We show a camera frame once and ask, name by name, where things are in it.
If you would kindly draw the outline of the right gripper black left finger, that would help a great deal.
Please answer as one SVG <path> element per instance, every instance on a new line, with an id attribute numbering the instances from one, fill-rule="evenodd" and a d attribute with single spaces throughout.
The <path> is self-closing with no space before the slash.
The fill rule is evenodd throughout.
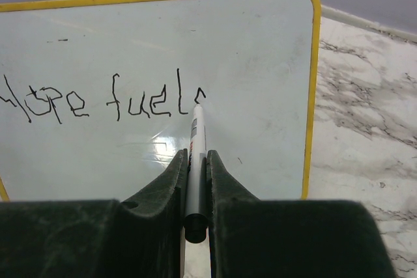
<path id="1" fill-rule="evenodd" d="M 2 277 L 182 277 L 187 150 L 125 201 L 1 204 Z"/>

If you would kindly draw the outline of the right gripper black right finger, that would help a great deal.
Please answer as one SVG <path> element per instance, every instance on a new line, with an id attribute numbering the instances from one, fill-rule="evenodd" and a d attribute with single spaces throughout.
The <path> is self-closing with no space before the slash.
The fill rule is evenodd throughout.
<path id="1" fill-rule="evenodd" d="M 375 220 L 359 202 L 262 201 L 207 156 L 213 277 L 394 277 Z"/>

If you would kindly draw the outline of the black marker pen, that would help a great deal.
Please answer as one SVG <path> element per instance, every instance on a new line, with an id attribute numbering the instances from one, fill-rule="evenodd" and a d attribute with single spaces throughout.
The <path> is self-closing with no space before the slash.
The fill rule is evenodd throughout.
<path id="1" fill-rule="evenodd" d="M 201 243 L 207 236 L 206 205 L 207 143 L 203 108 L 194 107 L 188 159 L 184 229 L 190 243 Z"/>

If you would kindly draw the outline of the yellow framed whiteboard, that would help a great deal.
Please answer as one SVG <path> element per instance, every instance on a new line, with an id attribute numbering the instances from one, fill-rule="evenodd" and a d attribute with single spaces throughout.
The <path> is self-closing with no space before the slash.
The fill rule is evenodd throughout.
<path id="1" fill-rule="evenodd" d="M 320 0 L 1 5 L 1 200 L 125 199 L 190 145 L 261 199 L 308 195 Z"/>

